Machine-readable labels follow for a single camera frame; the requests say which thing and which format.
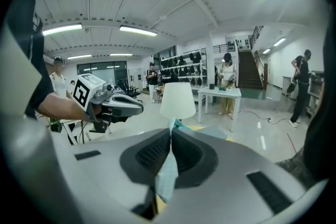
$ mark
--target white ceiling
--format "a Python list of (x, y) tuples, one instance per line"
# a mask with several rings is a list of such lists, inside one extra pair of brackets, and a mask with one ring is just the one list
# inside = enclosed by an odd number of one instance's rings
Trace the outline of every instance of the white ceiling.
[[(213, 32), (249, 30), (255, 25), (304, 25), (310, 0), (36, 0), (44, 29), (81, 22), (85, 29), (45, 39), (48, 56), (90, 53), (107, 57), (130, 52), (152, 55)], [(152, 29), (147, 37), (119, 31), (119, 25)]]

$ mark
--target floor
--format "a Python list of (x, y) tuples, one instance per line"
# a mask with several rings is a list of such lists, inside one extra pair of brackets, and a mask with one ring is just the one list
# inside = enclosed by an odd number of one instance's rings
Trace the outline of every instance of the floor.
[[(91, 141), (122, 138), (167, 127), (168, 119), (160, 114), (161, 105), (151, 103), (147, 94), (140, 95), (139, 99), (143, 100), (144, 104), (142, 114), (130, 117), (126, 122), (111, 124), (111, 134), (107, 136), (90, 133)], [(307, 116), (302, 117), (297, 128), (288, 124), (287, 119), (291, 117), (293, 105), (294, 102), (284, 96), (281, 96), (279, 101), (242, 98), (234, 132), (229, 131), (232, 120), (227, 115), (218, 115), (219, 104), (210, 104), (208, 114), (202, 109), (202, 123), (197, 122), (198, 112), (193, 117), (183, 120), (183, 123), (203, 127), (217, 126), (230, 140), (246, 145), (271, 161), (278, 162), (292, 157), (303, 146), (306, 137), (309, 124)], [(88, 124), (85, 131), (91, 128), (92, 124)]]
[(270, 84), (267, 85), (266, 91), (255, 89), (241, 89), (240, 91), (243, 98), (259, 100), (272, 99), (276, 101), (280, 101), (281, 99), (281, 89)]

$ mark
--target black chair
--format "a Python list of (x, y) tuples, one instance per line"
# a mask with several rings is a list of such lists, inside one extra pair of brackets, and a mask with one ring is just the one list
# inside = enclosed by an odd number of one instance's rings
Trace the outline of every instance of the black chair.
[(126, 81), (120, 80), (117, 84), (120, 87), (120, 89), (123, 90), (125, 94), (128, 95), (129, 97), (137, 99), (137, 96), (141, 94), (136, 91), (138, 88), (134, 86), (129, 87)]

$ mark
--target staircase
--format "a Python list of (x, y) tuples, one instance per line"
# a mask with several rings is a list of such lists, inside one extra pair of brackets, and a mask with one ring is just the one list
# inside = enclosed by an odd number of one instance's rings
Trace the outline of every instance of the staircase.
[(251, 51), (240, 51), (239, 55), (239, 87), (262, 90), (256, 62)]

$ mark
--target white lamp shade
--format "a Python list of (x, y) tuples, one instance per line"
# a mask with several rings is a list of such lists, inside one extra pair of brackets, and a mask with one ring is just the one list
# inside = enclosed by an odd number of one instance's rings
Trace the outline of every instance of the white lamp shade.
[(179, 120), (196, 113), (193, 92), (188, 82), (171, 82), (164, 87), (160, 113), (168, 119)]

